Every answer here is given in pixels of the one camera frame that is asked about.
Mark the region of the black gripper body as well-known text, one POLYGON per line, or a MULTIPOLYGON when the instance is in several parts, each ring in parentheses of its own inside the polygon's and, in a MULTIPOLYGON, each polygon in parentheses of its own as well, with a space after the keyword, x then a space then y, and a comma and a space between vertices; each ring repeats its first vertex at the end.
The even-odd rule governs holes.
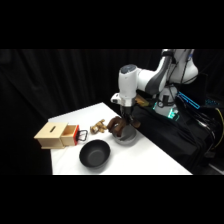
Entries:
POLYGON ((121 106, 121 115, 123 117, 130 117, 133 112, 133 107, 132 106, 121 106))

